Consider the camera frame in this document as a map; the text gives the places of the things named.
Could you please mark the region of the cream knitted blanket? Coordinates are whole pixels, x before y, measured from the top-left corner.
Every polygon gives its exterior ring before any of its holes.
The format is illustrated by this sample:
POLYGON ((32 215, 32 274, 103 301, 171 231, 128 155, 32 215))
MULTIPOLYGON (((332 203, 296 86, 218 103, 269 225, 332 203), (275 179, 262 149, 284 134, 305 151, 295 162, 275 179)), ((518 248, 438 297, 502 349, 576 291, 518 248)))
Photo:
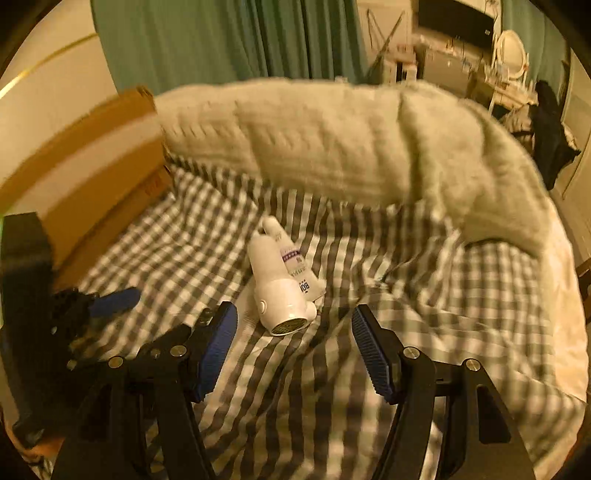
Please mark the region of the cream knitted blanket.
POLYGON ((369 206, 422 200, 466 240, 535 257, 564 235, 521 144, 484 107, 423 81, 189 85, 155 107, 176 157, 369 206))

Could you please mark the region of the white dressing table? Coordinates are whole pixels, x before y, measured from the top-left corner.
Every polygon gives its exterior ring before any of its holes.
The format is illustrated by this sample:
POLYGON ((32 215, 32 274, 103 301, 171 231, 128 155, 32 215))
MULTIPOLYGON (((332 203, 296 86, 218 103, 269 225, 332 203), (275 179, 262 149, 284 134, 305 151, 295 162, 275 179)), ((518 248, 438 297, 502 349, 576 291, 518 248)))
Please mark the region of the white dressing table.
POLYGON ((496 106, 511 111, 538 104, 537 93, 524 89, 520 83, 501 82, 476 73, 471 76, 470 98, 486 107, 490 113, 496 106))

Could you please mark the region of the teal green curtain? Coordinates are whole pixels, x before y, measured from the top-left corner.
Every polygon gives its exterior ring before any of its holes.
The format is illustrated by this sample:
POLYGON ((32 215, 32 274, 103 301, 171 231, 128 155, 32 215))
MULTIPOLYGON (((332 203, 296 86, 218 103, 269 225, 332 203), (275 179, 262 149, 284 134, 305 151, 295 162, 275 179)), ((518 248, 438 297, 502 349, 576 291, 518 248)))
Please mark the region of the teal green curtain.
POLYGON ((354 1, 94 1, 92 18, 118 90, 266 77, 365 80, 354 1))

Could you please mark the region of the black wall television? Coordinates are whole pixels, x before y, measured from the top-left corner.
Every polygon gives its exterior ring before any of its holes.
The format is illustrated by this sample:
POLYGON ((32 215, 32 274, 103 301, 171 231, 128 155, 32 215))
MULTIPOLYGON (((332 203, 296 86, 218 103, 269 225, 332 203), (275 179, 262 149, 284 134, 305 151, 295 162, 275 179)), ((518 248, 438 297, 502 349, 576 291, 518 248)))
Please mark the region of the black wall television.
POLYGON ((460 1, 419 0, 418 25, 482 50, 493 47, 494 19, 460 1))

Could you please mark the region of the large brown cardboard box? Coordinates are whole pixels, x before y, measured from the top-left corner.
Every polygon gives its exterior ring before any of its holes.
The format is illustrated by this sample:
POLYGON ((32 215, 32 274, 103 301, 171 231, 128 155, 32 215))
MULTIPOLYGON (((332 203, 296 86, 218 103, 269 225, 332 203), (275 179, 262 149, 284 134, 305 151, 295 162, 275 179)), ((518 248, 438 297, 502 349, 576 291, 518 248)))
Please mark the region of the large brown cardboard box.
POLYGON ((154 98, 139 86, 97 106, 18 166, 1 184, 1 213, 37 214, 60 291, 76 286, 171 185, 154 98))

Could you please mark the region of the white handheld hair dryer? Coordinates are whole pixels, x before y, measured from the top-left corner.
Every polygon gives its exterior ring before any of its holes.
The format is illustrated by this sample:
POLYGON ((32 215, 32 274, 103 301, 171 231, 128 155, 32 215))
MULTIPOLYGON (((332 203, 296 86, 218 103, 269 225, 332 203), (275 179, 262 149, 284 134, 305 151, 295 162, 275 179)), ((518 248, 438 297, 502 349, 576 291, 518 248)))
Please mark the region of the white handheld hair dryer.
POLYGON ((256 311, 267 332, 280 337, 307 327, 317 316, 317 307, 305 298, 300 284, 287 271, 273 238, 256 233, 247 246, 247 255, 256 311))

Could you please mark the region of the grey white checkered bedsheet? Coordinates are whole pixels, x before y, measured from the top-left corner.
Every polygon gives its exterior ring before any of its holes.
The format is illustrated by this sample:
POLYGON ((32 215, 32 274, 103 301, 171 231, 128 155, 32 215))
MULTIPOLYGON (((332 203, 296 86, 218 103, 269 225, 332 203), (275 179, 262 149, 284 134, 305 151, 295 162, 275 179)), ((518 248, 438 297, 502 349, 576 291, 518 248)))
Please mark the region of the grey white checkered bedsheet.
POLYGON ((478 359, 515 419, 540 479, 576 442, 585 403, 560 384, 538 259, 501 240, 468 243, 424 202, 373 208, 173 158, 173 187, 80 283, 140 290, 138 304, 72 345, 79 360, 134 356, 202 309, 235 301, 252 277, 246 246, 266 214, 304 251, 325 294, 286 337, 250 322, 195 414, 222 479, 367 479, 394 408, 380 397, 351 328, 367 304, 436 361, 478 359))

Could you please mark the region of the white tube with purple label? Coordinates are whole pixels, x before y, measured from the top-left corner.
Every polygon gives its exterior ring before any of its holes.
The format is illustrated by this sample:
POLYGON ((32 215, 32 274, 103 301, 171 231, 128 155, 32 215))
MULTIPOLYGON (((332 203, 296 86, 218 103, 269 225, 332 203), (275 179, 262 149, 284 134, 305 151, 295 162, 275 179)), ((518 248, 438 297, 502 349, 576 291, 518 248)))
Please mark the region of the white tube with purple label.
POLYGON ((325 282, 319 280, 315 272, 311 270, 304 255, 301 254, 301 250, 291 240, 290 235, 283 229, 276 217, 266 216, 263 218, 263 231, 276 242, 287 272, 294 280, 297 280, 305 299, 311 302, 321 299, 325 295, 325 282))

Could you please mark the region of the grey small cabinet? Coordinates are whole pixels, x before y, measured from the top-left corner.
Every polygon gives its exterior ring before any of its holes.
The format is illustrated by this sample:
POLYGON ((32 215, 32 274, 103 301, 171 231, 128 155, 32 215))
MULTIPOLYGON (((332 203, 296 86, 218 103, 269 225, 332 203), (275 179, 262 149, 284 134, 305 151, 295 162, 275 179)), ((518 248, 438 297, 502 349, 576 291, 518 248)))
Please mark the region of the grey small cabinet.
POLYGON ((470 65, 463 59, 425 44, 415 47, 418 78, 434 84, 460 98, 468 94, 470 65))

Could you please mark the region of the black clothes on chair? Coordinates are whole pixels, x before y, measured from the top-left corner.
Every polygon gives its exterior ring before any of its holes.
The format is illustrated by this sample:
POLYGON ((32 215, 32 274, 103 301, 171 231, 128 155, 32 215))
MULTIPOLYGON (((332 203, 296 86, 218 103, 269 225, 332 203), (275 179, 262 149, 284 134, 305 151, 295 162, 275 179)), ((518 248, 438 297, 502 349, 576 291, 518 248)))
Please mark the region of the black clothes on chair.
POLYGON ((538 104, 530 108, 534 131, 533 158, 546 189, 551 191, 561 170, 569 166, 581 151, 567 140, 560 107, 548 82, 539 80, 535 90, 538 104))

